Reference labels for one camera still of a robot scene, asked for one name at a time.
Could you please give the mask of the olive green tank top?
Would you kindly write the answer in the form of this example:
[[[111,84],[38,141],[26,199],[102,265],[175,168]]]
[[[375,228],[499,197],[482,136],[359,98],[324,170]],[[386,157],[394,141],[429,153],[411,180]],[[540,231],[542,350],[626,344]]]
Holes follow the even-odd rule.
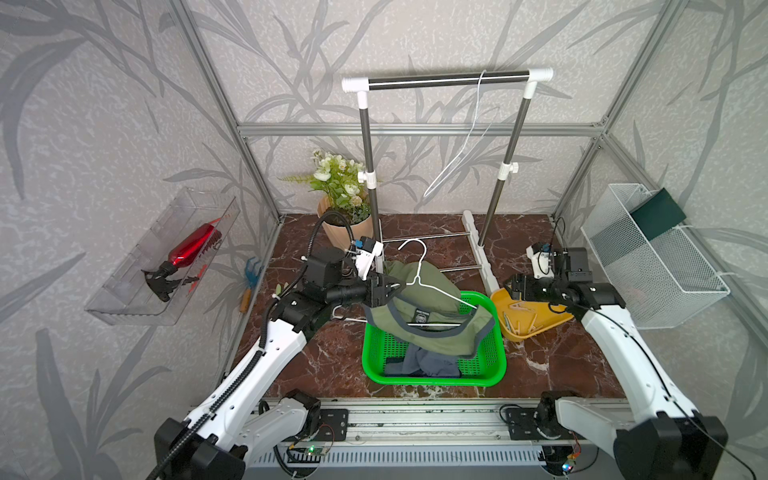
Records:
[[[404,288],[386,305],[364,309],[369,325],[407,345],[473,358],[491,331],[493,315],[485,308],[464,304],[461,291],[434,265],[391,261],[385,273]]]

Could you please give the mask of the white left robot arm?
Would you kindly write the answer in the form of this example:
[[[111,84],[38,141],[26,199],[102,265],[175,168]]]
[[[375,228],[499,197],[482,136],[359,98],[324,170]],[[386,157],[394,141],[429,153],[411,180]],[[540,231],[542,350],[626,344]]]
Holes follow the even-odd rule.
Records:
[[[342,306],[379,307],[401,288],[384,274],[384,244],[351,238],[347,247],[316,250],[310,240],[296,277],[273,295],[257,343],[184,420],[167,419],[154,435],[151,479],[240,479],[264,453],[319,428],[321,403],[293,391],[260,412],[280,373]]]

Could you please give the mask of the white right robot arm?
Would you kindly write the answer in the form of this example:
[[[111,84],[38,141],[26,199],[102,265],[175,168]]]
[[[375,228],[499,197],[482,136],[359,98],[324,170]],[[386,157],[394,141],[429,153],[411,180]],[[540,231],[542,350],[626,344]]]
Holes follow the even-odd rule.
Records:
[[[504,292],[579,322],[609,362],[633,415],[622,421],[574,394],[546,391],[534,413],[540,434],[580,435],[611,456],[626,479],[713,478],[722,456],[732,453],[725,426],[673,384],[617,289],[594,282],[585,249],[535,242],[526,254],[533,273],[511,276]]]

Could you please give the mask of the wooden clothespin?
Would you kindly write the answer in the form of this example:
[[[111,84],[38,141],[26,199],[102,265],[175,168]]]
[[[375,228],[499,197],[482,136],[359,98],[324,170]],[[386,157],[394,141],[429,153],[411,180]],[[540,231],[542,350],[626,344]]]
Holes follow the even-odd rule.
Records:
[[[507,313],[503,313],[502,316],[506,331],[510,335],[510,339],[513,341],[523,341],[524,338],[520,324],[515,321],[515,318],[510,317]]]
[[[534,313],[534,310],[530,309],[530,308],[527,306],[527,303],[526,303],[526,302],[524,302],[524,301],[515,301],[515,302],[511,302],[511,303],[510,303],[510,304],[507,306],[507,309],[508,309],[509,311],[515,311],[515,312],[528,312],[528,313],[530,313],[530,314],[533,314],[533,313]]]
[[[531,314],[531,316],[530,316],[530,321],[527,327],[526,334],[532,335],[538,330],[538,326],[537,326],[538,313],[535,310],[529,310],[529,313]]]

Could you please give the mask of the blue-grey tank top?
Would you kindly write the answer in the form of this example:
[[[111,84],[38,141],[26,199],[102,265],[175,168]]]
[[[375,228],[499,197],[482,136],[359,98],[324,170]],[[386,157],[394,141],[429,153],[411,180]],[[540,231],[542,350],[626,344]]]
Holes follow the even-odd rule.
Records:
[[[458,358],[409,345],[403,357],[388,358],[387,377],[460,378]]]

